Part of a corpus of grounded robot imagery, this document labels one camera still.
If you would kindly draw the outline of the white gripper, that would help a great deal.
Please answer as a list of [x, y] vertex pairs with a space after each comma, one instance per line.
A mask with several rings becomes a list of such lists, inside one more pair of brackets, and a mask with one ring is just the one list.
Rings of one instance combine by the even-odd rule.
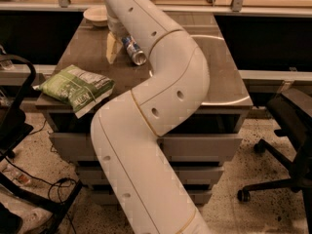
[[111, 31], [107, 35], [106, 58], [112, 64], [123, 47], [119, 38], [128, 37], [130, 33], [108, 5], [106, 5], [106, 14], [108, 28]]

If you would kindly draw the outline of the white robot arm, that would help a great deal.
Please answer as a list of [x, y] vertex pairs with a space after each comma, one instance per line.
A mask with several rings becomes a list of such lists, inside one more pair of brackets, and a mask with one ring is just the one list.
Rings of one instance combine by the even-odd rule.
[[150, 0], [104, 0], [153, 74], [95, 114], [92, 143], [135, 234], [211, 234], [157, 140], [190, 117], [210, 86], [193, 38]]

